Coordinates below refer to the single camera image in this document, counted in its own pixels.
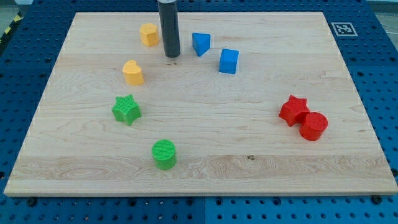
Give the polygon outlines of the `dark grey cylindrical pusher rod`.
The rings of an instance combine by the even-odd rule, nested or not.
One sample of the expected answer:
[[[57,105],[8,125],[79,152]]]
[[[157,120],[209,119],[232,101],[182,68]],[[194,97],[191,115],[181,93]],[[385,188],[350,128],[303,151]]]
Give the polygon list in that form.
[[[180,55],[177,0],[158,0],[158,9],[165,55],[175,58]]]

